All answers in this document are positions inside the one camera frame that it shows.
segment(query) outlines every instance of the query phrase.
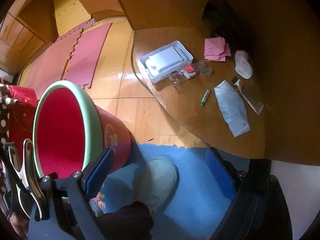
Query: blue grip pad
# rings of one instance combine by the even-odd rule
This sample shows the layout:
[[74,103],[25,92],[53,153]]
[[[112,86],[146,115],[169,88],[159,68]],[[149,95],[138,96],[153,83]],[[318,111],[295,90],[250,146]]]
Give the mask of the blue grip pad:
[[236,197],[233,179],[230,177],[220,160],[210,148],[205,151],[205,162],[209,167],[209,170],[215,181],[217,182],[223,196],[230,199],[230,201],[233,201]]
[[84,196],[87,200],[97,196],[114,162],[115,154],[109,149],[86,180]]

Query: clear plastic bottle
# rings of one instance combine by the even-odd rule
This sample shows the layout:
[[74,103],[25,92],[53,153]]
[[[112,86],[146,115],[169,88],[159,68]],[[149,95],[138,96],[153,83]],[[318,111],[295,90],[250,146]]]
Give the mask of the clear plastic bottle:
[[259,115],[263,109],[263,103],[258,100],[258,96],[256,95],[254,89],[248,87],[241,79],[238,79],[237,77],[234,77],[231,81],[237,87],[237,90],[240,92],[244,100],[247,101],[252,109]]
[[174,86],[178,86],[181,82],[194,77],[206,66],[207,65],[204,60],[200,60],[197,63],[186,65],[183,67],[181,71],[175,71],[171,73],[169,76],[169,80],[172,82]]

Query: bucket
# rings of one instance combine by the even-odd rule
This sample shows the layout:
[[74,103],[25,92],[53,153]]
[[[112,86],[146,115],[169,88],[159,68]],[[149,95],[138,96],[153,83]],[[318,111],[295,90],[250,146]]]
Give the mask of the bucket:
[[97,110],[88,94],[70,81],[57,81],[42,95],[33,143],[39,177],[56,172],[59,178],[82,171],[104,145],[115,151],[110,172],[116,171],[125,164],[131,147],[129,131],[121,120],[101,108]]

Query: green bucket rim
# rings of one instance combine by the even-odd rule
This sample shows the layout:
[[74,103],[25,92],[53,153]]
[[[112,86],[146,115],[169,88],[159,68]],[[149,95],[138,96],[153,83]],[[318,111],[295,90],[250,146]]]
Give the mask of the green bucket rim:
[[94,105],[92,99],[83,89],[78,87],[76,84],[66,80],[57,81],[52,85],[50,85],[41,96],[38,107],[36,109],[35,120],[33,123],[34,160],[36,164],[36,170],[40,178],[43,177],[44,174],[41,169],[38,150],[37,150],[37,143],[36,143],[36,138],[37,138],[36,128],[38,126],[38,118],[45,100],[47,99],[47,97],[52,91],[58,88],[69,89],[77,99],[78,104],[80,106],[80,111],[81,111],[82,119],[84,122],[84,142],[85,142],[82,170],[87,166],[89,162],[96,159],[96,157],[102,151],[103,139],[102,139],[101,122],[100,122],[100,117],[99,117],[97,108]]

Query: foam mat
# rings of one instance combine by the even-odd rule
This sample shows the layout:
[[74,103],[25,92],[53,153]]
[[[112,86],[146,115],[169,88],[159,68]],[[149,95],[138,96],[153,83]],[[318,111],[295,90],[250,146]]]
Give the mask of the foam mat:
[[[156,156],[170,158],[178,168],[175,192],[153,215],[152,239],[199,240],[217,228],[230,201],[225,198],[205,163],[205,148],[156,146],[132,143],[127,165],[110,174],[101,188],[102,210],[115,212],[132,203],[132,187],[148,161]],[[249,160],[220,152],[238,170],[247,170]]]
[[82,29],[76,29],[70,34],[59,37],[32,63],[24,86],[33,88],[38,100],[52,83],[62,78],[81,33]]
[[111,23],[104,24],[81,36],[69,60],[65,80],[77,84],[82,89],[84,86],[91,87],[94,70],[110,27]]

